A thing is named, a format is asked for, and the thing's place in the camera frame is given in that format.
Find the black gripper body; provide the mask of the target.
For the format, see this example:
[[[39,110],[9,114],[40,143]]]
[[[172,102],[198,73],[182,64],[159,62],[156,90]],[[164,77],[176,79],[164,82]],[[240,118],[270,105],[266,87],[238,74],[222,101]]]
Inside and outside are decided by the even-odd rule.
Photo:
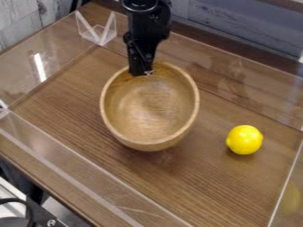
[[[140,54],[150,53],[152,63],[156,49],[171,33],[171,0],[121,0],[128,16],[128,31],[123,42],[132,41],[132,48]]]

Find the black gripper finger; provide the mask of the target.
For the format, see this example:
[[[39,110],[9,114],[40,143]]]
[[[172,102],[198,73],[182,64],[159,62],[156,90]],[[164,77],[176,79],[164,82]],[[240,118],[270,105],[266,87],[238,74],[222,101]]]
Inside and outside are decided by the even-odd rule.
[[[135,53],[134,53],[134,43],[132,41],[125,41],[125,50],[127,50],[127,58],[128,58],[128,65],[129,65],[129,69],[132,69],[132,65],[134,65],[134,58],[135,58]]]
[[[146,75],[152,70],[152,55],[140,54],[134,48],[128,49],[129,73],[134,76]]]

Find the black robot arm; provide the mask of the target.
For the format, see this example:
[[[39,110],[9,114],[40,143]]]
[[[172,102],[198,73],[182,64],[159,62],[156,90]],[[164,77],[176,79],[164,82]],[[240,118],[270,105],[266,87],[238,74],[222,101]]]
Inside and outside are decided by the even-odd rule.
[[[128,31],[123,35],[127,45],[129,73],[152,73],[156,49],[171,33],[171,0],[121,0],[128,16]]]

